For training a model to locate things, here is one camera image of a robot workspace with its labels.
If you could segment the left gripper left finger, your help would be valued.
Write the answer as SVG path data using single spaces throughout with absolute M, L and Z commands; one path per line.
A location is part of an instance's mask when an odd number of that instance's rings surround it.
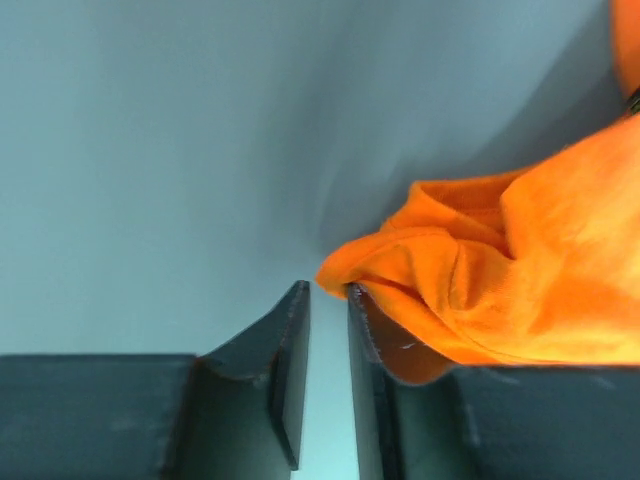
M 310 286 L 208 354 L 1 359 L 5 479 L 287 479 L 300 463 Z

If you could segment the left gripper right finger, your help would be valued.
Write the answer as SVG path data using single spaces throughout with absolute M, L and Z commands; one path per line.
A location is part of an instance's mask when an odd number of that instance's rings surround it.
M 635 479 L 635 368 L 462 367 L 351 286 L 348 330 L 363 479 Z

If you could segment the orange t shirt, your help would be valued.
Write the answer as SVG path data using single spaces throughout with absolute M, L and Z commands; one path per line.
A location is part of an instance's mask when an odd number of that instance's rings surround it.
M 610 5 L 629 104 L 609 127 L 508 173 L 413 184 L 317 273 L 364 293 L 381 363 L 407 384 L 456 366 L 639 362 L 639 5 Z

